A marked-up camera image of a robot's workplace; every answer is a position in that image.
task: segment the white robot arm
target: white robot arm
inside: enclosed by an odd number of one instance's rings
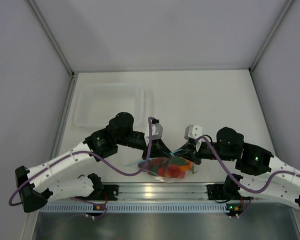
[[[201,159],[218,160],[228,175],[223,190],[230,199],[232,194],[273,200],[300,210],[300,170],[262,147],[245,143],[242,134],[228,127],[218,131],[216,142],[203,135],[202,127],[197,125],[187,127],[185,138],[187,144],[176,155],[187,155],[197,163]],[[223,161],[233,162],[235,171],[230,172]]]
[[[149,159],[152,142],[161,142],[163,128],[159,120],[149,118],[147,134],[133,131],[134,118],[127,112],[121,112],[109,121],[106,128],[94,132],[83,142],[68,152],[38,166],[26,168],[20,166],[15,170],[17,190],[9,200],[11,206],[22,204],[26,213],[36,211],[45,204],[59,199],[77,197],[82,200],[97,200],[104,186],[100,178],[92,173],[82,176],[83,166],[95,161],[103,161],[115,171],[124,173],[104,159],[118,152],[118,145],[144,151],[144,158]],[[21,203],[12,203],[19,193]]]

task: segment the white wall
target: white wall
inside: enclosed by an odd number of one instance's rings
[[[300,169],[300,0],[253,77],[280,157]]]
[[[247,69],[286,0],[35,0],[75,71]]]
[[[0,0],[0,240],[19,238],[14,170],[48,159],[69,80],[26,2]]]

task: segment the purple cable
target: purple cable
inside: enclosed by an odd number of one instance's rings
[[[70,199],[75,200],[75,201],[78,201],[78,202],[82,202],[82,203],[85,203],[85,204],[92,204],[92,205],[95,206],[96,208],[97,208],[97,207],[101,208],[101,210],[106,209],[106,206],[105,206],[105,204],[103,204],[103,203],[95,203],[95,202],[92,202],[92,201],[82,200],[82,199],[79,199],[79,198],[76,198],[76,197],[70,197]]]
[[[250,207],[251,202],[252,202],[253,199],[254,199],[253,197],[250,197],[250,200],[249,200],[248,204],[246,205],[246,207],[245,207],[245,209],[243,210],[243,212],[240,213],[240,214],[238,215],[238,218],[241,218],[242,215],[244,215],[244,214],[247,212],[247,210],[248,210],[248,208]]]
[[[76,152],[73,152],[72,155],[78,155],[78,154],[89,154],[91,156],[94,156],[96,157],[97,159],[99,159],[100,161],[104,162],[108,167],[110,167],[111,169],[113,169],[114,171],[116,171],[117,173],[119,174],[122,174],[124,176],[128,176],[128,177],[132,177],[132,176],[136,176],[138,175],[139,173],[141,173],[145,168],[146,166],[148,165],[148,161],[149,161],[149,158],[150,158],[150,153],[151,153],[151,147],[152,147],[152,120],[154,118],[153,117],[148,117],[148,124],[149,124],[149,144],[148,144],[148,149],[147,149],[147,153],[146,153],[146,157],[145,157],[145,162],[144,162],[144,165],[136,172],[134,173],[126,173],[126,172],[123,172],[119,169],[117,169],[115,166],[111,165],[107,160],[103,159],[102,157],[100,157],[99,155],[95,154],[94,152],[91,152],[91,151],[76,151]],[[57,161],[51,163],[50,165],[50,168],[52,168],[53,166],[57,165],[58,163],[62,162],[63,160],[67,159],[71,157],[71,155],[66,155],[66,156],[63,156],[61,157],[60,159],[58,159]],[[41,174],[43,174],[45,171],[47,171],[48,168],[45,167],[44,169],[42,169],[41,171],[37,172],[35,175],[33,175],[32,177],[30,177],[28,180],[26,180],[24,183],[22,183],[14,192],[13,194],[11,195],[10,199],[9,199],[9,205],[10,206],[18,206],[20,204],[22,204],[21,202],[18,202],[18,203],[13,203],[13,199],[15,198],[15,196],[18,194],[18,192],[25,186],[27,185],[28,183],[30,183],[33,179],[37,178],[38,176],[40,176]]]
[[[226,172],[226,174],[231,178],[232,181],[234,181],[235,184],[237,184],[240,188],[242,188],[243,190],[246,190],[249,193],[253,193],[253,194],[259,194],[262,193],[264,190],[267,189],[267,187],[270,185],[271,180],[275,177],[275,175],[278,174],[290,174],[290,175],[295,175],[296,177],[300,178],[299,174],[295,174],[293,171],[286,171],[286,170],[280,170],[280,171],[276,171],[274,173],[272,173],[270,175],[270,177],[268,178],[268,180],[266,181],[265,185],[260,188],[259,190],[252,190],[244,185],[242,185],[229,171],[229,169],[226,167],[226,165],[223,163],[222,159],[220,158],[220,156],[218,155],[218,153],[216,152],[215,148],[212,146],[212,144],[209,142],[209,140],[203,135],[198,137],[195,141],[199,141],[200,139],[203,139],[206,144],[208,145],[209,149],[211,150],[211,152],[213,153],[214,157],[217,159],[217,161],[219,162],[219,164],[221,165],[221,167],[223,168],[223,170]]]

